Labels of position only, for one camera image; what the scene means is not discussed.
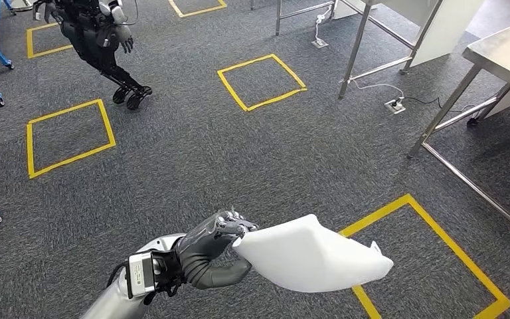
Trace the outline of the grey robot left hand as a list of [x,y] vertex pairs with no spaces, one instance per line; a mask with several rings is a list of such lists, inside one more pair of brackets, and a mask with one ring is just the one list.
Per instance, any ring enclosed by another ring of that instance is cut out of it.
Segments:
[[214,213],[190,230],[176,246],[187,282],[201,290],[241,282],[252,268],[246,259],[240,257],[230,266],[214,266],[212,262],[235,240],[258,228],[257,224],[231,209]]

